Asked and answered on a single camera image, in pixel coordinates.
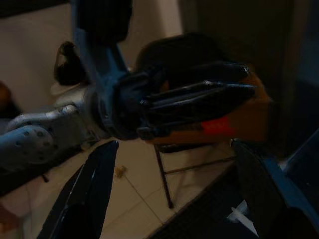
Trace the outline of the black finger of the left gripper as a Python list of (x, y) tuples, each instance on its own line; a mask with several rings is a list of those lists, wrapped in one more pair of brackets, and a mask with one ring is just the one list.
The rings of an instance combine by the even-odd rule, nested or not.
[(225, 116), (255, 97), (256, 86), (202, 81), (140, 101), (147, 122), (201, 122)]
[(167, 68), (165, 80), (170, 84), (191, 84), (202, 80), (238, 82), (249, 76), (249, 68), (235, 62), (209, 62), (183, 68)]

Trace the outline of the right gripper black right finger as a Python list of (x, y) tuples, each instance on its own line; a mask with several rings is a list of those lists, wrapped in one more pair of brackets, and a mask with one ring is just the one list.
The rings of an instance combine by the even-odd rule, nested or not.
[(319, 211), (262, 147), (235, 139), (243, 197), (261, 239), (317, 239)]

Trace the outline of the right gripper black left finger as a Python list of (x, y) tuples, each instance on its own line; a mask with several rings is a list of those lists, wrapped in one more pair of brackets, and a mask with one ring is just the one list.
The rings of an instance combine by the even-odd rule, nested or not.
[(67, 181), (49, 212), (39, 239), (98, 239), (110, 200), (119, 143), (95, 148)]

